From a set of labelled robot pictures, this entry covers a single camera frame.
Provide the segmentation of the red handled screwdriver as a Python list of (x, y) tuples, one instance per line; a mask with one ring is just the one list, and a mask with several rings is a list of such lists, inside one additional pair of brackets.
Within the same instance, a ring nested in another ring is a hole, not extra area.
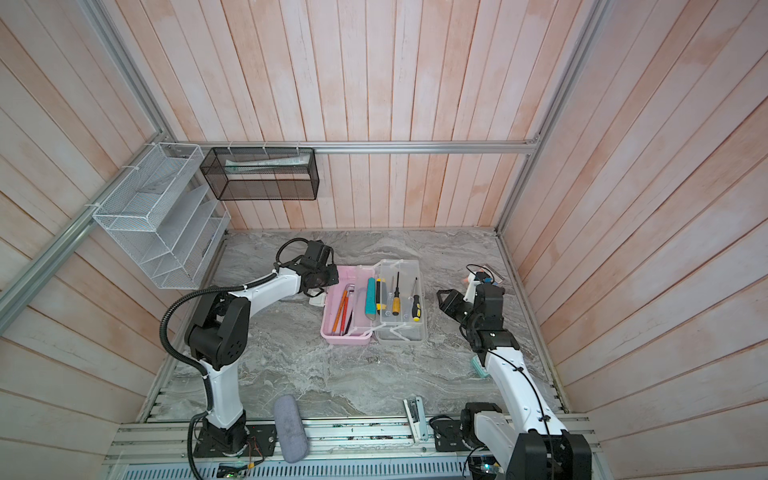
[(349, 319), (348, 310), (350, 306), (351, 297), (354, 294), (354, 290), (355, 290), (354, 285), (349, 284), (345, 287), (345, 290), (342, 294), (342, 299), (339, 307), (340, 320), (339, 320), (339, 327), (338, 327), (338, 333), (340, 336), (345, 335), (347, 330), (347, 322)]

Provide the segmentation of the orange yellow handled screwdriver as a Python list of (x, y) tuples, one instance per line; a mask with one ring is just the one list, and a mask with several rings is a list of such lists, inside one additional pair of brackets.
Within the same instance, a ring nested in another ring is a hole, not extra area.
[(395, 277), (395, 289), (393, 294), (393, 301), (392, 301), (392, 315), (397, 317), (401, 313), (401, 300), (400, 300), (400, 272), (397, 272)]

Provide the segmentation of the teal handled tool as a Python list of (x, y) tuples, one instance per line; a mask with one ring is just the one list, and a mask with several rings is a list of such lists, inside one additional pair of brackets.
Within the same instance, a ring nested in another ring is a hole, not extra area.
[(371, 277), (367, 280), (366, 286), (365, 315), (369, 319), (374, 319), (376, 313), (376, 278)]

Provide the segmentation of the pink plastic tool box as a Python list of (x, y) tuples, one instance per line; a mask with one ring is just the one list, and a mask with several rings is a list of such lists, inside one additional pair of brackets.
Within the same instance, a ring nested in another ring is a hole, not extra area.
[(340, 266), (327, 289), (321, 336), (332, 345), (421, 344), (427, 340), (423, 275), (415, 259)]

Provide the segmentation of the black yellow stubby screwdriver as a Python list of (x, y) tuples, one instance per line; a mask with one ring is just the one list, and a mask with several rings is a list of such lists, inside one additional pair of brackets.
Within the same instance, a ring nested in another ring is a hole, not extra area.
[(383, 278), (376, 280), (376, 309), (378, 312), (382, 312), (387, 307), (387, 284)]

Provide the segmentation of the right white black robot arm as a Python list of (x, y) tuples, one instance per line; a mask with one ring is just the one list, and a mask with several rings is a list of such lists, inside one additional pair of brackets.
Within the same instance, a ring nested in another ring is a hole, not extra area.
[(481, 366), (499, 389), (504, 406), (470, 402), (462, 433), (473, 453), (486, 449), (491, 465), (468, 465), (476, 479), (590, 479), (592, 450), (548, 406), (529, 376), (514, 335), (504, 328), (504, 289), (475, 283), (469, 292), (437, 292), (440, 310), (459, 323)]

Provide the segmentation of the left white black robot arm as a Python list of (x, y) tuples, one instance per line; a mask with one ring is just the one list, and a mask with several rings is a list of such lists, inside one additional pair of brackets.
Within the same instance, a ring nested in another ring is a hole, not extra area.
[[(251, 318), (287, 297), (313, 298), (338, 282), (334, 249), (321, 240), (296, 237), (278, 249), (268, 275), (240, 285), (192, 291), (171, 304), (160, 321), (161, 345), (171, 357), (198, 371), (206, 395), (205, 410), (189, 422), (190, 463), (211, 451), (239, 456), (253, 445), (238, 379)], [(184, 333), (190, 350), (186, 355), (172, 345), (168, 330), (176, 310), (194, 299), (197, 308)]]

